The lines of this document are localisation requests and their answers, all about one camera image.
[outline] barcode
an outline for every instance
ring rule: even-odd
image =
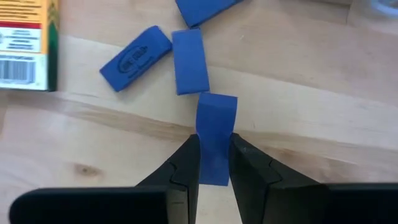
[[[30,84],[35,82],[36,62],[0,60],[0,82]]]

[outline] red stripe on box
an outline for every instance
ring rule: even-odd
[[[41,28],[41,24],[39,24],[39,23],[30,23],[30,22],[3,22],[3,21],[0,21],[0,27],[40,29]]]

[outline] wooden table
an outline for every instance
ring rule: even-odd
[[[65,0],[61,20],[59,92],[0,92],[0,223],[28,190],[133,186],[194,133],[198,96],[175,94],[172,54],[122,93],[98,73],[145,28],[185,29],[173,0]],[[211,90],[239,97],[236,132],[320,182],[397,181],[398,37],[363,21],[246,0],[204,24]],[[200,186],[197,223],[241,223],[231,186]]]

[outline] eraser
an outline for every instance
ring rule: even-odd
[[[210,90],[205,49],[200,29],[172,33],[177,94]]]
[[[187,26],[196,27],[243,0],[176,0]]]
[[[196,130],[200,140],[200,184],[228,186],[229,143],[238,98],[212,93],[199,97]]]
[[[172,43],[158,26],[145,30],[100,72],[115,91],[121,91],[139,78],[172,49]]]

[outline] bent blue eraser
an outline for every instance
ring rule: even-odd
[[[133,40],[100,72],[115,91],[121,91],[171,49],[171,41],[158,26],[153,26]]]
[[[238,99],[212,93],[199,97],[196,130],[200,140],[200,184],[228,186],[229,143]]]
[[[205,49],[200,29],[175,31],[172,36],[177,94],[209,91]]]
[[[199,26],[241,1],[243,0],[175,0],[189,27]]]

